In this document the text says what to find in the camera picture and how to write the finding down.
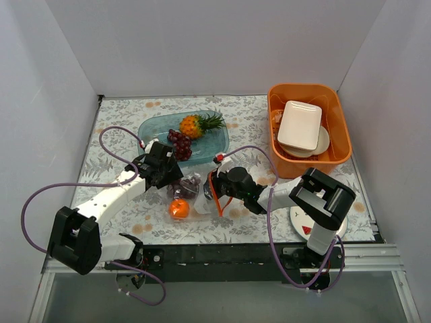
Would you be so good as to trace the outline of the purple fake grape bunch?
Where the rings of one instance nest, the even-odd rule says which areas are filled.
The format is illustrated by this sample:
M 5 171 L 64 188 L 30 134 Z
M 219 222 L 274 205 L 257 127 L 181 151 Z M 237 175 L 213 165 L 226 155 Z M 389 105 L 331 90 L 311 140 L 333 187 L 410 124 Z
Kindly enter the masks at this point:
M 173 146 L 174 156 L 177 161 L 185 162 L 191 157 L 191 139 L 188 136 L 170 129 L 168 131 L 167 140 Z
M 198 177 L 183 178 L 167 187 L 167 195 L 173 199 L 192 200 L 199 194 L 201 180 Z

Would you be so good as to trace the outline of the clear zip top bag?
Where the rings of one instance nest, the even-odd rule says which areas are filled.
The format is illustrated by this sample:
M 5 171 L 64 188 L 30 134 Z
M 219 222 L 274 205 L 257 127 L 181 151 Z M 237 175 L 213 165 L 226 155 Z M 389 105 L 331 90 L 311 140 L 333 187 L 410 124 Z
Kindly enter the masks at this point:
M 168 208 L 171 202 L 174 200 L 167 195 L 167 187 L 161 188 L 162 190 L 162 200 L 164 206 L 164 220 L 167 223 L 187 223 L 196 221 L 211 221 L 213 219 L 221 219 L 224 217 L 224 211 L 219 214 L 215 203 L 212 200 L 207 200 L 207 176 L 214 170 L 210 170 L 207 173 L 198 174 L 196 172 L 191 172 L 189 174 L 183 175 L 183 178 L 190 178 L 192 176 L 198 177 L 201 180 L 199 185 L 199 194 L 195 199 L 186 200 L 189 203 L 190 211 L 189 216 L 186 219 L 173 219 L 170 217 Z

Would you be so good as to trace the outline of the fake pineapple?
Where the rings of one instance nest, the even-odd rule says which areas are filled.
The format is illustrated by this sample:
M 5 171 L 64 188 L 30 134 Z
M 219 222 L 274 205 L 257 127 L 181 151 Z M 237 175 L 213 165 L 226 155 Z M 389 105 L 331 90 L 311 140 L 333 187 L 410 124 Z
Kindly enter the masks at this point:
M 179 131 L 192 140 L 202 138 L 207 132 L 224 128 L 225 122 L 221 114 L 191 114 L 179 123 Z

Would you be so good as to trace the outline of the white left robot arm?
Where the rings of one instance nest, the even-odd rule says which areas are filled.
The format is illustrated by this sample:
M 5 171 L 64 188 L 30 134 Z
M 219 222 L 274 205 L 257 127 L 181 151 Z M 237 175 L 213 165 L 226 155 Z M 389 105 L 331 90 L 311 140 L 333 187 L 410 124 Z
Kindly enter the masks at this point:
M 62 207 L 57 212 L 47 254 L 81 275 L 101 262 L 139 268 L 144 261 L 142 241 L 130 234 L 103 237 L 102 229 L 137 196 L 152 187 L 168 186 L 182 176 L 173 148 L 151 141 L 110 187 L 74 209 Z

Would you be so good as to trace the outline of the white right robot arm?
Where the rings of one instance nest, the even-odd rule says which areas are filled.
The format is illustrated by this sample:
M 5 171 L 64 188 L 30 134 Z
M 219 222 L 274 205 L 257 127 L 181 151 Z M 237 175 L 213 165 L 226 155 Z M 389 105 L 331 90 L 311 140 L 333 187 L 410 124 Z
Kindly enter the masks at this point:
M 246 209 L 257 215 L 301 208 L 314 221 L 304 257 L 316 268 L 328 261 L 328 249 L 356 198 L 350 187 L 316 168 L 275 186 L 257 184 L 243 167 L 227 172 L 214 170 L 208 174 L 203 191 L 205 198 L 216 205 L 220 204 L 219 198 L 227 196 L 242 201 Z

